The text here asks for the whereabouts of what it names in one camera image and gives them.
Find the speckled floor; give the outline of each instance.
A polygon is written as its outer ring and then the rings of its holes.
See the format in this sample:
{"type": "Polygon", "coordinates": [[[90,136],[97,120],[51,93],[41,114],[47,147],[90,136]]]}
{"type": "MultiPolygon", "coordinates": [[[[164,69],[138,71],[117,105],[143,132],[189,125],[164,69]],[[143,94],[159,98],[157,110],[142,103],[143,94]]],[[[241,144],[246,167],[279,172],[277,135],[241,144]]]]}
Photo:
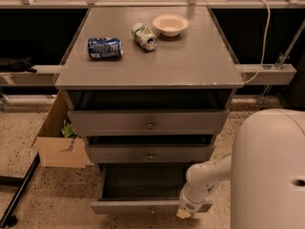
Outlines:
{"type": "MultiPolygon", "coordinates": [[[[276,98],[265,108],[280,108],[276,98]]],[[[252,97],[235,98],[229,118],[217,137],[212,159],[231,153],[234,135],[245,118],[259,111],[252,97]]],[[[32,145],[46,113],[0,113],[0,176],[22,177],[31,165],[37,148],[32,145]]],[[[230,228],[230,182],[221,183],[209,197],[213,206],[193,219],[175,215],[96,215],[90,202],[97,200],[99,175],[93,166],[86,169],[39,166],[14,214],[20,229],[77,228],[230,228]]],[[[0,216],[5,212],[12,190],[0,187],[0,216]]]]}

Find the white bowl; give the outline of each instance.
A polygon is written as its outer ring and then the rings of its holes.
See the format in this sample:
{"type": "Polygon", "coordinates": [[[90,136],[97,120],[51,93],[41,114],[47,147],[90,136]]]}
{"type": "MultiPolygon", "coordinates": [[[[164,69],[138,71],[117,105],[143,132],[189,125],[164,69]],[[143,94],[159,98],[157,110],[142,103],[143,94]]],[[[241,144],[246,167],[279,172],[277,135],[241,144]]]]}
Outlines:
{"type": "Polygon", "coordinates": [[[176,36],[189,26],[189,21],[177,14],[163,14],[152,21],[153,25],[166,36],[176,36]]]}

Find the open cardboard box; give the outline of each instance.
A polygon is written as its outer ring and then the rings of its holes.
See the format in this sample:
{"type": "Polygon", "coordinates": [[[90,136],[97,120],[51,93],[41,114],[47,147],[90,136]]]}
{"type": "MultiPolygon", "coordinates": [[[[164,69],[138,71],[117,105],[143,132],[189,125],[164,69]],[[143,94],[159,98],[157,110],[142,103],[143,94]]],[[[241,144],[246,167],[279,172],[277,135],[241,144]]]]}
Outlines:
{"type": "Polygon", "coordinates": [[[68,110],[59,92],[36,137],[41,166],[85,168],[90,164],[83,139],[65,138],[61,134],[68,110]]]}

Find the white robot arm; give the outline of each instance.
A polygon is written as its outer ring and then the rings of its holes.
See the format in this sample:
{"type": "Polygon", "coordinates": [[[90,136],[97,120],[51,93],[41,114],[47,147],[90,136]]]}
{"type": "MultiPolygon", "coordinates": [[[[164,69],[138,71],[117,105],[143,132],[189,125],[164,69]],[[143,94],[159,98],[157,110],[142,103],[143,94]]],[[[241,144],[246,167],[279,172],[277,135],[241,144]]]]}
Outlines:
{"type": "Polygon", "coordinates": [[[230,175],[230,156],[226,156],[219,162],[207,161],[192,165],[186,174],[187,183],[180,193],[180,208],[177,215],[188,218],[191,213],[197,212],[218,183],[229,180],[230,175]]]}
{"type": "Polygon", "coordinates": [[[230,170],[231,228],[305,228],[304,112],[267,110],[246,119],[234,140],[232,168],[229,157],[192,166],[177,215],[198,211],[213,190],[207,184],[213,188],[230,170]]]}

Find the white cable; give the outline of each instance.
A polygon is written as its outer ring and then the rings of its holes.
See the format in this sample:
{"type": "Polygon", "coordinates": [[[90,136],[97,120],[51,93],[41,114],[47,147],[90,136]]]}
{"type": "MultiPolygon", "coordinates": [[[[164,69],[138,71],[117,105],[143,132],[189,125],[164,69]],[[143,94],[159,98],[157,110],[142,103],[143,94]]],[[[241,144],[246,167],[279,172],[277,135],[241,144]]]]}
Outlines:
{"type": "MultiPolygon", "coordinates": [[[[267,3],[266,0],[258,0],[259,2],[263,3],[266,5],[267,7],[267,11],[268,11],[268,17],[267,17],[267,22],[266,22],[266,28],[265,28],[265,32],[264,32],[264,40],[263,40],[263,50],[262,50],[262,54],[261,54],[261,60],[260,60],[260,65],[262,66],[264,63],[264,57],[265,57],[265,49],[266,49],[266,38],[267,38],[267,32],[268,32],[268,28],[269,28],[269,22],[270,22],[270,16],[271,16],[271,12],[270,12],[270,7],[269,4],[267,3]]],[[[244,84],[249,83],[250,81],[253,81],[257,75],[258,75],[259,71],[255,73],[255,75],[250,78],[247,81],[244,81],[244,84]]]]}

